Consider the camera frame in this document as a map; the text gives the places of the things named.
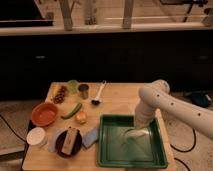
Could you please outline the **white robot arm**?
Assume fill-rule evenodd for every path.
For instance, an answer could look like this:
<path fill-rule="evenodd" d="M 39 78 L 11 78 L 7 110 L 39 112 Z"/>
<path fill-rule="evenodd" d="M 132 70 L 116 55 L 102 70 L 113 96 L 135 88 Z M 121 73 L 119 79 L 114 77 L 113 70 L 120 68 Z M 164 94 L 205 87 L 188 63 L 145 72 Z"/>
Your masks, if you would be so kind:
<path fill-rule="evenodd" d="M 147 127 L 153 121 L 156 110 L 161 109 L 213 140 L 213 111 L 179 100 L 169 92 L 169 84 L 164 80 L 145 83 L 139 88 L 135 128 Z"/>

